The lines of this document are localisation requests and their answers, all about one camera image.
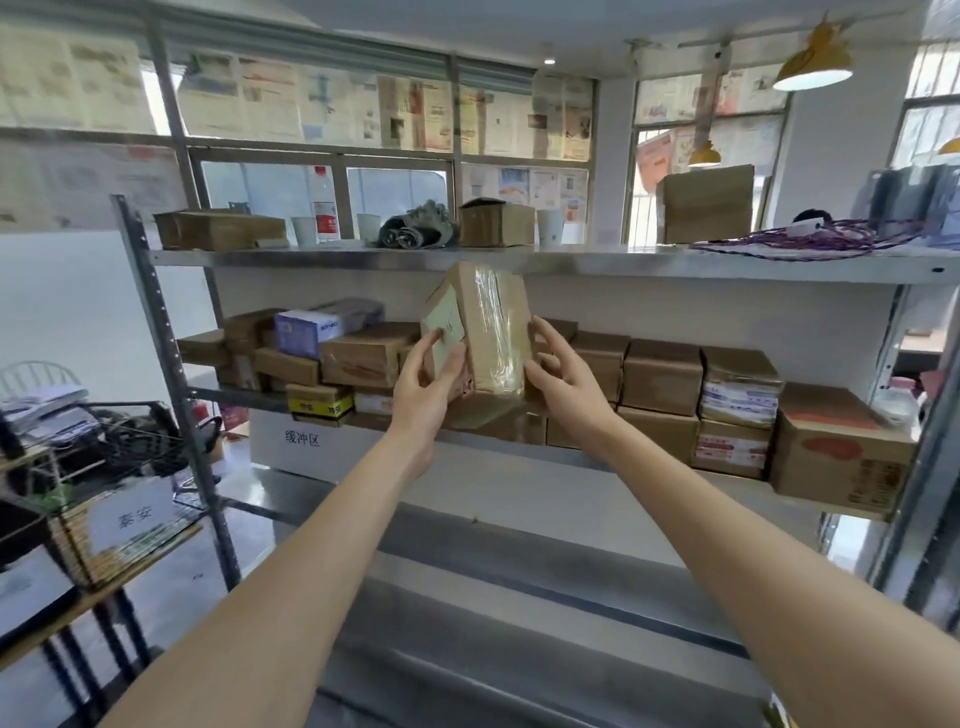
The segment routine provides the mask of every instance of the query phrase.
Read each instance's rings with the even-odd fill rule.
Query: person's left hand
[[[444,422],[450,389],[467,358],[467,346],[463,342],[455,344],[437,378],[424,385],[427,374],[423,359],[443,335],[444,330],[437,328],[419,340],[407,355],[394,387],[394,417],[387,434],[402,439],[412,449],[414,478],[423,475],[433,461],[433,441]]]

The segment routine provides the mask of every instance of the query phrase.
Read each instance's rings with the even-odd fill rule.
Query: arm
[[[104,728],[300,728],[333,641],[404,486],[430,465],[433,439],[464,365],[455,347],[420,386],[413,348],[394,390],[390,428],[296,533],[141,675]]]
[[[587,364],[527,362],[556,417],[609,463],[736,628],[802,727],[956,725],[960,645],[711,486],[613,414]]]

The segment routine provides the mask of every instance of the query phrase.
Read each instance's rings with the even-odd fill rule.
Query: finger
[[[444,367],[437,375],[436,381],[434,381],[437,388],[442,390],[445,395],[450,393],[450,389],[453,387],[454,382],[456,382],[457,377],[460,376],[460,373],[464,370],[464,362],[466,360],[467,345],[463,342],[454,344],[450,350],[450,354],[446,358]]]
[[[565,372],[572,368],[577,359],[577,352],[573,350],[569,342],[540,316],[534,316],[530,322],[534,331],[537,331],[540,336],[546,339],[546,343],[550,346],[550,351],[552,351],[560,361],[561,368]]]
[[[537,363],[547,372],[553,376],[558,376],[560,379],[564,378],[564,368],[560,366],[560,359],[552,353],[540,352],[535,358],[537,359]]]
[[[562,379],[547,372],[543,367],[533,359],[527,359],[523,363],[523,370],[527,373],[530,383],[545,395],[556,392],[562,386],[568,386]]]
[[[423,369],[423,359],[430,347],[440,341],[444,335],[442,328],[435,328],[426,336],[421,338],[414,348],[407,354],[407,360],[403,362],[403,371],[400,372],[400,381],[420,386],[420,371]]]

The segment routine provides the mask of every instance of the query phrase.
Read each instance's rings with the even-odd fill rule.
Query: forearm
[[[160,657],[107,728],[300,728],[377,544],[414,474],[388,433],[307,522]]]
[[[800,725],[947,726],[960,647],[626,423],[605,456]]]

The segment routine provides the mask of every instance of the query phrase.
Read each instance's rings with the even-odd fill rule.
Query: yellow pendant lamp
[[[708,139],[702,147],[693,151],[693,154],[690,155],[690,162],[686,166],[703,169],[705,167],[716,167],[719,164],[720,153],[713,149],[713,142]]]
[[[853,61],[836,30],[822,22],[806,41],[806,48],[787,59],[774,81],[778,91],[805,91],[837,84],[853,75]]]

